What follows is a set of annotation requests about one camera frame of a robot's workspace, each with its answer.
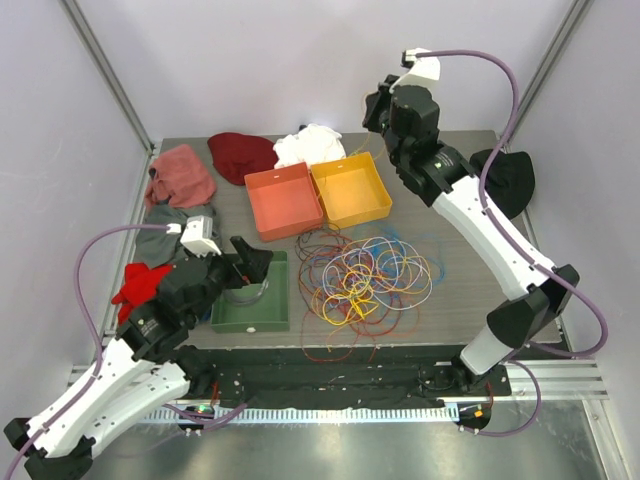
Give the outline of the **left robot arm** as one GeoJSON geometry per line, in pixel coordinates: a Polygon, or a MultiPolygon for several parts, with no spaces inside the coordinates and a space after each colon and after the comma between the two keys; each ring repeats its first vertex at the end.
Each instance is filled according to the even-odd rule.
{"type": "Polygon", "coordinates": [[[215,369],[187,344],[226,290],[262,283],[273,253],[234,236],[234,253],[190,256],[170,266],[93,366],[51,406],[15,418],[4,433],[32,479],[80,479],[113,440],[154,409],[205,397],[215,369]]]}

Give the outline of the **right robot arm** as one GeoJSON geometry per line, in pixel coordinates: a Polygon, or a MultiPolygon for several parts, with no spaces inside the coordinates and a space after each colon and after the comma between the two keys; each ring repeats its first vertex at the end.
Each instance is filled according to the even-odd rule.
{"type": "Polygon", "coordinates": [[[506,300],[458,354],[451,371],[457,391],[472,395],[488,372],[552,323],[579,281],[571,265],[557,267],[534,248],[490,198],[455,148],[439,139],[438,104],[422,85],[387,76],[365,100],[363,126],[381,135],[404,186],[445,218],[497,279],[506,300]]]}

